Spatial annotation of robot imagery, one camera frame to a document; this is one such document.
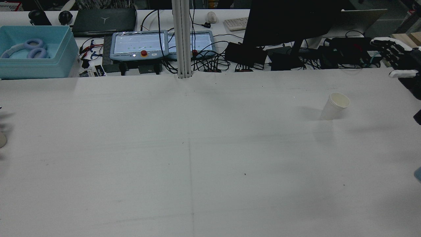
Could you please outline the white grey right robot hand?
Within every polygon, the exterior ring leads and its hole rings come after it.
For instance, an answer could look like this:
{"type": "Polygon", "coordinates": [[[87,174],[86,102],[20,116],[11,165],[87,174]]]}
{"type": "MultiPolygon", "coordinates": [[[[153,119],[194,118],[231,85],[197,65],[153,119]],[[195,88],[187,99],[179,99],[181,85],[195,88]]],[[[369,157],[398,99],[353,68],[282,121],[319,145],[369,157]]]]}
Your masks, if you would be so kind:
{"type": "Polygon", "coordinates": [[[378,48],[381,56],[393,70],[390,78],[397,78],[413,96],[421,99],[421,51],[420,46],[411,47],[398,39],[376,37],[370,44],[378,48]]]}

